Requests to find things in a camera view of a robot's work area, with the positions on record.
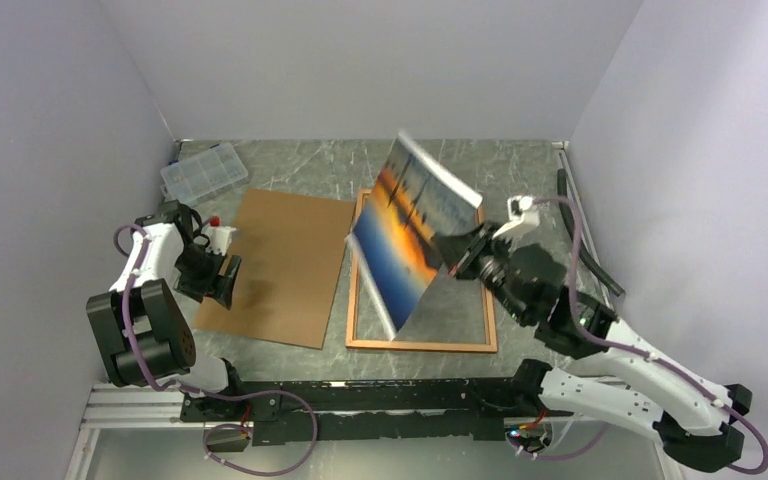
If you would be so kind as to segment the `sunset landscape photo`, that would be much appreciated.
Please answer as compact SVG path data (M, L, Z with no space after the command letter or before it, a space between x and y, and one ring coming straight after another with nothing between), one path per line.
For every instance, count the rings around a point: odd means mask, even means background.
M347 237L387 339L398 337L443 266L433 239L474 229L482 203L478 191L398 133Z

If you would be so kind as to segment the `brown cardboard backing board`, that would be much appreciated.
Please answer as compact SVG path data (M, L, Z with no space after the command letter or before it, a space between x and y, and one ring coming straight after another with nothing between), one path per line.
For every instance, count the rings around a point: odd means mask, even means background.
M204 302L199 330L312 349L324 345L355 205L249 189L229 252L241 259L232 305Z

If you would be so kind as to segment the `orange wooden picture frame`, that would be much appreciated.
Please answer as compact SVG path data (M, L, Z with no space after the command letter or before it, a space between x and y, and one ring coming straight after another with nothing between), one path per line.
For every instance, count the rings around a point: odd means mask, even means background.
M349 293L345 346L356 350L494 354L498 334L492 295L486 288L457 282L427 243L427 285L403 328L389 338L379 324L373 290L365 284L360 255L349 250Z

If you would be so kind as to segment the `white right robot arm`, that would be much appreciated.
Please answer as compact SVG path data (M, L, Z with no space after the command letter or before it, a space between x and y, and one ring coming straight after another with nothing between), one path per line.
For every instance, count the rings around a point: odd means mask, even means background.
M487 222L461 235L436 234L432 245L450 276L480 281L547 348L626 385L605 385L525 359L510 380L515 410L583 414L635 432L701 472L717 472L741 458L745 437L735 423L750 409L749 389L665 366L666 356L590 295L578 296L580 312L572 314L565 266L538 244L512 250L509 242L493 239L496 228Z

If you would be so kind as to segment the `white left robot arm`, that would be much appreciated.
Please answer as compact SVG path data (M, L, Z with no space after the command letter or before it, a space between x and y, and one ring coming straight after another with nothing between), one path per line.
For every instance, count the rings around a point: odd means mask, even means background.
M217 417L238 417L247 401L238 374L229 361L198 354L176 299L231 308L241 259L229 249L238 229L171 200L118 230L132 240L124 268L107 292L86 303L108 380L207 396Z

